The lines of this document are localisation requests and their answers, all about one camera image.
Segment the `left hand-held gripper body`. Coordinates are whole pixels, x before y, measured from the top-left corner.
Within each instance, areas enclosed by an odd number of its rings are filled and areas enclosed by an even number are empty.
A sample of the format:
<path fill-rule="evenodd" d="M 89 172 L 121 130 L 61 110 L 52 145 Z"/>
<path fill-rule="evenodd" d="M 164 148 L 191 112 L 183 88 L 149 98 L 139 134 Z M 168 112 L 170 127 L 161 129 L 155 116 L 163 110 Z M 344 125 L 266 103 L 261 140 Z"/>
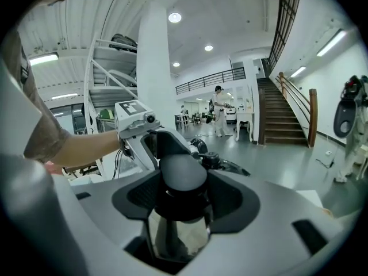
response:
<path fill-rule="evenodd" d="M 115 103 L 114 123 L 121 150 L 129 158 L 133 157 L 133 151 L 128 139 L 160 127 L 154 111 L 137 99 Z"/>

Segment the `white metal shelf rack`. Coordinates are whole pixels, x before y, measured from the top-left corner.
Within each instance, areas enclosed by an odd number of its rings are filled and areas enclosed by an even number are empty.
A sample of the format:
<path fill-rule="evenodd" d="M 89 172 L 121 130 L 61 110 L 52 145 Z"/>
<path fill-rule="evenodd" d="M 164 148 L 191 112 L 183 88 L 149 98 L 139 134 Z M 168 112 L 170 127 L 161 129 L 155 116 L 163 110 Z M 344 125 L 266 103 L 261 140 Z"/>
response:
<path fill-rule="evenodd" d="M 119 43 L 94 35 L 87 55 L 83 84 L 86 133 L 114 128 L 114 120 L 98 118 L 100 111 L 114 110 L 117 102 L 137 98 L 135 43 Z"/>

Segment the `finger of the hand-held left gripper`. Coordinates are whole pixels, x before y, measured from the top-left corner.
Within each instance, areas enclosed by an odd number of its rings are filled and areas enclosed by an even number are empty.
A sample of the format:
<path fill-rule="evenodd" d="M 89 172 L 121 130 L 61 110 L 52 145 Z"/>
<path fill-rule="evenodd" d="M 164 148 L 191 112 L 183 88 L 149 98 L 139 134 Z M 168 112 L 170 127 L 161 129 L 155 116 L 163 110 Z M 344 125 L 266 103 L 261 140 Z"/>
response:
<path fill-rule="evenodd" d="M 161 159 L 168 155 L 188 154 L 199 159 L 198 152 L 191 152 L 186 140 L 179 138 L 169 131 L 150 130 L 141 138 L 143 148 L 150 157 Z"/>
<path fill-rule="evenodd" d="M 150 140 L 150 136 L 135 136 L 125 140 L 128 156 L 144 171 L 159 168 L 158 160 L 146 143 Z"/>

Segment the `black balcony railing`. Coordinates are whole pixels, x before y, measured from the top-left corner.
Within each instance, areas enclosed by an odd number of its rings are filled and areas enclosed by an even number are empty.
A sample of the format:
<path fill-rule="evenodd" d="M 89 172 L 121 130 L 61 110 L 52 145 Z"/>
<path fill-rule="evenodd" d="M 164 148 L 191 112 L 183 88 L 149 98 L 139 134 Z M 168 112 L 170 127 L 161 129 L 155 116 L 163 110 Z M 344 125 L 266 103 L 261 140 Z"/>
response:
<path fill-rule="evenodd" d="M 201 78 L 178 85 L 175 87 L 175 90 L 176 94 L 179 95 L 193 90 L 201 89 L 204 87 L 219 85 L 222 83 L 238 81 L 243 79 L 246 79 L 246 74 L 244 68 L 240 67 L 203 76 Z"/>
<path fill-rule="evenodd" d="M 299 1 L 279 0 L 277 26 L 268 58 L 270 72 L 274 70 L 286 45 L 296 17 Z"/>

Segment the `person's left forearm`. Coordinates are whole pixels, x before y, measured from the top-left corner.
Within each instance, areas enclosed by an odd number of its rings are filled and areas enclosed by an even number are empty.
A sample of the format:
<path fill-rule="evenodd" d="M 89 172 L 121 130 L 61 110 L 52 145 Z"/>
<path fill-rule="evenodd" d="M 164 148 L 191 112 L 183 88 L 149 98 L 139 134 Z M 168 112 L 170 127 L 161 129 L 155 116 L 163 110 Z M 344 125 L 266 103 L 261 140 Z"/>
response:
<path fill-rule="evenodd" d="M 83 166 L 120 148 L 115 131 L 94 135 L 70 135 L 51 162 L 62 167 Z"/>

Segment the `green round container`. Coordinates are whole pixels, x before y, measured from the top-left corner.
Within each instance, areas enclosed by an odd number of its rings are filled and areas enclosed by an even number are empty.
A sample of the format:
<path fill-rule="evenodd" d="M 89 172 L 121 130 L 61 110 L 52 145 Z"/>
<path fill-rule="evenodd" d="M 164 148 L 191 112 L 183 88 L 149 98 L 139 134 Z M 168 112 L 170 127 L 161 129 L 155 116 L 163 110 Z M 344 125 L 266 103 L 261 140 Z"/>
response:
<path fill-rule="evenodd" d="M 105 122 L 114 122 L 114 110 L 102 109 L 97 114 L 97 119 Z"/>

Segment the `wooden stair handrail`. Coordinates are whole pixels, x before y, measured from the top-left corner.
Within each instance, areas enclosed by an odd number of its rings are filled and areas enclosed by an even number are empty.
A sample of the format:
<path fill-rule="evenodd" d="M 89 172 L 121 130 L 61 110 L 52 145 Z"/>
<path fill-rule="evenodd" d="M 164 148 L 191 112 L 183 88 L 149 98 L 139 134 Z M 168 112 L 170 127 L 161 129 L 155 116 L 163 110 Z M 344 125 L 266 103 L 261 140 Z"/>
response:
<path fill-rule="evenodd" d="M 318 123 L 317 90 L 309 89 L 309 96 L 305 96 L 299 88 L 284 76 L 283 72 L 280 72 L 275 80 L 278 82 L 282 95 L 301 126 L 308 147 L 313 148 L 316 141 Z"/>

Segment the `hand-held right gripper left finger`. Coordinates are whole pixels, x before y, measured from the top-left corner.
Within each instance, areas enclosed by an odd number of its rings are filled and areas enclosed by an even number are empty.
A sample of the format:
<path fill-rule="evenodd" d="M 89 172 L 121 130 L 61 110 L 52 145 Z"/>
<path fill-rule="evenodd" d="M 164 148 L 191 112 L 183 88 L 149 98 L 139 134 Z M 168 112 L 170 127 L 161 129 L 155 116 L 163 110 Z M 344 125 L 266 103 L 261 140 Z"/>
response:
<path fill-rule="evenodd" d="M 106 243 L 93 248 L 106 256 L 107 267 L 98 276 L 171 276 L 154 265 L 147 219 L 131 219 L 113 205 L 113 195 L 122 188 L 134 188 L 154 175 L 140 172 L 116 180 L 97 183 L 71 183 L 78 198 L 77 208 L 85 219 L 85 231 L 94 231 Z"/>

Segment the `dark shell backpack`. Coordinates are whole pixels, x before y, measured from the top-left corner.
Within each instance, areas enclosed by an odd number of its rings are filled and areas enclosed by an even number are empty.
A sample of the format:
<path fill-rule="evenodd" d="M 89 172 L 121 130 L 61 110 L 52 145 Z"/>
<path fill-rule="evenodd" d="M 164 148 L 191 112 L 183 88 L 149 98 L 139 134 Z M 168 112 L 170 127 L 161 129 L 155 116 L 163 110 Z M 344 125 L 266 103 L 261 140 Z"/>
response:
<path fill-rule="evenodd" d="M 338 138 L 346 138 L 368 108 L 368 77 L 353 75 L 345 84 L 338 103 L 333 131 Z"/>

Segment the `black chrome pressure cooker lid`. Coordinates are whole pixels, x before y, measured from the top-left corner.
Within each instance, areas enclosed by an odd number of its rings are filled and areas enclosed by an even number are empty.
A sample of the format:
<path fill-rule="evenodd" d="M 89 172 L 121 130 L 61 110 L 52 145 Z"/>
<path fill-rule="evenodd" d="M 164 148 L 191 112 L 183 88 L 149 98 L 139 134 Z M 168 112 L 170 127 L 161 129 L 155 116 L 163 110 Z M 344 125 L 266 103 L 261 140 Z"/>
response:
<path fill-rule="evenodd" d="M 207 245 L 213 204 L 208 196 L 210 168 L 250 173 L 219 158 L 215 152 L 169 155 L 160 163 L 160 182 L 154 208 L 148 216 L 150 244 L 157 260 L 186 265 Z"/>

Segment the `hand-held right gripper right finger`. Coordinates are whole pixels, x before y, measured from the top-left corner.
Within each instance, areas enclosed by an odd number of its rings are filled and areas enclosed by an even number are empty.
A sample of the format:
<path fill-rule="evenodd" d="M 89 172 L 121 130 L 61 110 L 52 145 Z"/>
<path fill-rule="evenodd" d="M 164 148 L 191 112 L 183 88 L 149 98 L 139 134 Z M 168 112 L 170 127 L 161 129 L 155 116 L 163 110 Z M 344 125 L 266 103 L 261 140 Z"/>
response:
<path fill-rule="evenodd" d="M 298 192 L 234 173 L 226 176 L 260 200 L 255 220 L 233 234 L 214 234 L 183 276 L 306 276 L 316 273 L 347 237 L 343 226 Z M 327 241 L 312 255 L 293 227 L 308 220 Z"/>

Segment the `person's brown shirt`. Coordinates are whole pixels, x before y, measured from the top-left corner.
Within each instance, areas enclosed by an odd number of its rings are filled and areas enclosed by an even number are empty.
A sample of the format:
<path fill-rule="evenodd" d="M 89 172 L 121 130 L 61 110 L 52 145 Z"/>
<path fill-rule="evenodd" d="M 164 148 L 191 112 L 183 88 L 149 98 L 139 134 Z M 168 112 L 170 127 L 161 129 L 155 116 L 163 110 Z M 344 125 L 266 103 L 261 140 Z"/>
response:
<path fill-rule="evenodd" d="M 25 149 L 25 157 L 45 163 L 51 161 L 70 136 L 63 129 L 38 94 L 30 62 L 24 53 L 18 32 L 13 29 L 5 36 L 0 47 L 10 74 L 22 92 L 42 116 L 37 123 Z"/>

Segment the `white console table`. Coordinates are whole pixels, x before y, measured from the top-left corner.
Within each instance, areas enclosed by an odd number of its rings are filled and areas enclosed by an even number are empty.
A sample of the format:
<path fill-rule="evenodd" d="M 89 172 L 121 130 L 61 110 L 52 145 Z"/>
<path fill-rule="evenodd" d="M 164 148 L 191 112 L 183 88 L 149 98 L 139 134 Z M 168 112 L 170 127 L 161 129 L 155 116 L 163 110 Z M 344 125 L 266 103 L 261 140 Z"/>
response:
<path fill-rule="evenodd" d="M 253 112 L 252 111 L 238 111 L 236 112 L 236 118 L 237 118 L 237 123 L 236 123 L 236 141 L 239 141 L 239 137 L 240 137 L 240 123 L 241 122 L 247 122 L 248 123 L 248 128 L 247 128 L 247 132 L 249 134 L 249 140 L 250 143 L 252 143 L 253 140 Z"/>

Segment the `dark wooden staircase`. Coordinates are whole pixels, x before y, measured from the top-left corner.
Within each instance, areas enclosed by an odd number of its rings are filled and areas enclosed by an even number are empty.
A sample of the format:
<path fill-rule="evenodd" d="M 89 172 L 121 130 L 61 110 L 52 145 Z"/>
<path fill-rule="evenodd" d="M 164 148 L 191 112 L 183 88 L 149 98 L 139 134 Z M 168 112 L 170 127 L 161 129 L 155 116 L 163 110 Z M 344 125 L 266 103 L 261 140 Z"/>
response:
<path fill-rule="evenodd" d="M 268 78 L 258 79 L 257 84 L 258 89 L 264 92 L 265 143 L 307 146 L 297 117 L 276 85 Z"/>

